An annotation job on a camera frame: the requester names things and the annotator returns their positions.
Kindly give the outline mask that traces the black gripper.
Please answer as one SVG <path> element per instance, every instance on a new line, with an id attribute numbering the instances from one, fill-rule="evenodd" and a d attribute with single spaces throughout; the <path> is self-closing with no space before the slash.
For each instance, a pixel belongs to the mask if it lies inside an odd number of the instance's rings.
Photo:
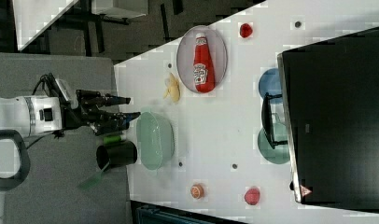
<path id="1" fill-rule="evenodd" d="M 64 131 L 87 126 L 88 115 L 83 108 L 84 105 L 112 106 L 127 105 L 131 102 L 130 98 L 125 97 L 100 97 L 101 93 L 99 91 L 75 90 L 74 99 L 77 101 L 77 106 L 72 108 L 69 101 L 63 97 L 62 91 L 53 91 L 52 96 L 59 99 Z M 95 135 L 117 133 L 127 130 L 130 127 L 130 122 L 140 115 L 140 112 L 107 113 L 105 116 L 91 122 L 90 127 Z"/>

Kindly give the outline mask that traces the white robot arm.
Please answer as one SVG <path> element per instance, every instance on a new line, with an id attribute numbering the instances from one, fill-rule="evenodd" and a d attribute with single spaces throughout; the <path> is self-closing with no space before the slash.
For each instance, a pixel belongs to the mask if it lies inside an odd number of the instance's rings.
<path id="1" fill-rule="evenodd" d="M 18 187 L 30 173 L 27 138 L 40 139 L 49 134 L 61 137 L 82 126 L 91 127 L 96 135 L 126 130 L 140 116 L 138 112 L 107 112 L 103 108 L 130 102 L 126 97 L 85 90 L 77 90 L 73 97 L 57 91 L 48 96 L 0 97 L 0 148 L 13 147 L 19 156 L 14 174 L 0 176 L 0 192 Z"/>

